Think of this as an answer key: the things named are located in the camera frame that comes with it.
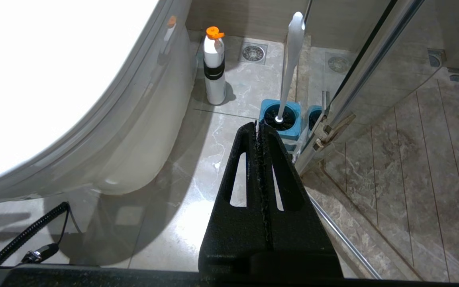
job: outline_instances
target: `toilet bowl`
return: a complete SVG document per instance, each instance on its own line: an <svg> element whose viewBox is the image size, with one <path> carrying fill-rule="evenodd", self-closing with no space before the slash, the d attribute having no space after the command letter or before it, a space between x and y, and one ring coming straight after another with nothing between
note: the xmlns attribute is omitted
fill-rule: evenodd
<svg viewBox="0 0 459 287"><path fill-rule="evenodd" d="M186 112L190 0L59 3L0 3L0 202L135 191Z"/></svg>

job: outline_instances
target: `white toilet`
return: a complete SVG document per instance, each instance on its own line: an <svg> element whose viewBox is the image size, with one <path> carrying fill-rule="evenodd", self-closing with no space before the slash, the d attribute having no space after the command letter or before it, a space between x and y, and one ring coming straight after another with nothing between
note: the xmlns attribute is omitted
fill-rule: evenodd
<svg viewBox="0 0 459 287"><path fill-rule="evenodd" d="M5 2L0 202L153 180L193 85L191 1Z"/></svg>

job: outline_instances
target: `black bottle band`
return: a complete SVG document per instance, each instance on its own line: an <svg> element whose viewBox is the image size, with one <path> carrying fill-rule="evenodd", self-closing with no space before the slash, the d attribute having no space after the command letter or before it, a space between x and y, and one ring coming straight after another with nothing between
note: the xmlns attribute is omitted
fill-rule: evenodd
<svg viewBox="0 0 459 287"><path fill-rule="evenodd" d="M207 67L205 61L203 60L203 68L204 68L204 76L209 80L217 80L224 75L224 58L222 59L222 63L217 68L209 68Z"/></svg>

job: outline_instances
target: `blue brush holder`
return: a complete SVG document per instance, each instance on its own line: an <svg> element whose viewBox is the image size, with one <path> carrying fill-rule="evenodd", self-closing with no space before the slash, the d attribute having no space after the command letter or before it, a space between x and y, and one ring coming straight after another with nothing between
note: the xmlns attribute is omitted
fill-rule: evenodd
<svg viewBox="0 0 459 287"><path fill-rule="evenodd" d="M260 121L265 117L265 112L268 108L274 105L279 106L280 104L280 100L270 100L268 98L263 100L260 108ZM286 102L286 106L295 113L295 124L293 127L285 131L277 131L277 133L281 138L286 138L288 140L298 140L300 137L300 128L302 126L302 118L300 117L300 105L295 102Z"/></svg>

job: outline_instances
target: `spray bottle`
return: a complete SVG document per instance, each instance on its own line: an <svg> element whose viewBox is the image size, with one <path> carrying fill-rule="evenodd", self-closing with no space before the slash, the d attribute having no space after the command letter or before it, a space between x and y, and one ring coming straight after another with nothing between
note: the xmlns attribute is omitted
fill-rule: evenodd
<svg viewBox="0 0 459 287"><path fill-rule="evenodd" d="M226 98L224 77L224 33L218 27L206 29L203 43L204 82L206 97L212 105L220 105Z"/></svg>

